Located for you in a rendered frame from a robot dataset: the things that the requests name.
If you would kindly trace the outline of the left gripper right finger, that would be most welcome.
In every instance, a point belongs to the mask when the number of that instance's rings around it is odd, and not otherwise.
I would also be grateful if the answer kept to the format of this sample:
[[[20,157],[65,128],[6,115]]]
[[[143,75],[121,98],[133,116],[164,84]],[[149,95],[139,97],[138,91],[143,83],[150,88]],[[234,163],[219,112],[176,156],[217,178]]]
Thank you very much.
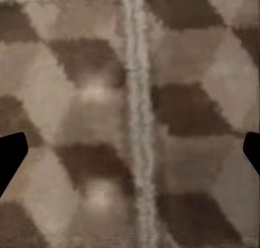
[[[260,174],[260,133],[247,133],[243,145],[243,152]]]

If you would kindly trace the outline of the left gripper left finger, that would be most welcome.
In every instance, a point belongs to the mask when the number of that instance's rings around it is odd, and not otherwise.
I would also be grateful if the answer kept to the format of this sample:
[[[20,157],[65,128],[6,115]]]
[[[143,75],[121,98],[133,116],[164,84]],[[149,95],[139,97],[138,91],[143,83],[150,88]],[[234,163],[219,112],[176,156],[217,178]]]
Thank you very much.
[[[0,138],[0,196],[28,153],[23,132]]]

